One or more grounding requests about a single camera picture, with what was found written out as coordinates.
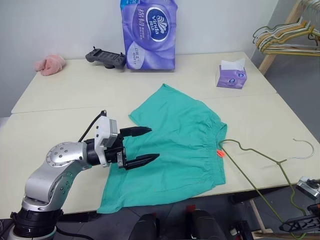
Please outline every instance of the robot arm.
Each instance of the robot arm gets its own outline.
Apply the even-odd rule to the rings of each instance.
[[[96,120],[95,138],[82,142]],[[108,167],[110,163],[117,163],[119,168],[129,170],[152,162],[159,154],[127,160],[123,146],[124,137],[140,136],[150,131],[148,127],[129,127],[118,133],[117,122],[102,111],[79,142],[62,142],[50,149],[44,163],[25,184],[22,208],[19,213],[11,214],[15,226],[8,239],[52,239],[56,223],[63,214],[61,207],[77,174],[100,164]]]

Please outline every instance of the orange tag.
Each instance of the orange tag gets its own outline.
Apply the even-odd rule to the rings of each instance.
[[[220,157],[220,158],[223,158],[226,154],[223,152],[223,151],[221,151],[221,150],[217,150],[216,151],[216,154]]]

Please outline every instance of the tissue box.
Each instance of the tissue box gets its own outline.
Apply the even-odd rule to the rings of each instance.
[[[219,65],[216,79],[217,87],[242,89],[247,80],[247,74],[244,68],[243,70],[221,70],[221,65]]]

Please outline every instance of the white wall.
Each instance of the white wall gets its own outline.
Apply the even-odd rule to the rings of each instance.
[[[176,53],[245,51],[278,0],[176,0]],[[92,46],[124,52],[120,0],[0,0],[0,117],[10,115],[35,72],[57,53],[83,58]]]

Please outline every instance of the teal cloth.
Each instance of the teal cloth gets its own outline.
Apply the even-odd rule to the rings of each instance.
[[[127,159],[160,156],[128,171],[111,164],[98,213],[178,202],[226,183],[217,148],[227,125],[203,102],[163,84],[129,117],[152,131],[126,137]]]

